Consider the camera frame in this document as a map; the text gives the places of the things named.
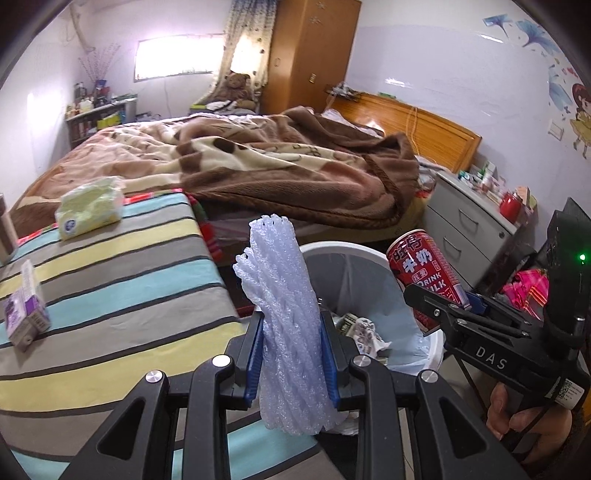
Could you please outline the person's right hand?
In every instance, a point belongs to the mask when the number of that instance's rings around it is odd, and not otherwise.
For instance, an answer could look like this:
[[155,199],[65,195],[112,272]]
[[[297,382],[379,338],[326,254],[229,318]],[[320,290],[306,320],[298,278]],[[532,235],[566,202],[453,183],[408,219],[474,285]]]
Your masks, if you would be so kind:
[[572,413],[561,406],[553,406],[541,419],[539,407],[522,410],[510,416],[508,412],[509,394],[502,383],[497,383],[490,396],[486,426],[493,435],[501,440],[510,430],[523,432],[532,425],[530,433],[539,436],[525,463],[533,463],[554,454],[564,444],[572,428]]

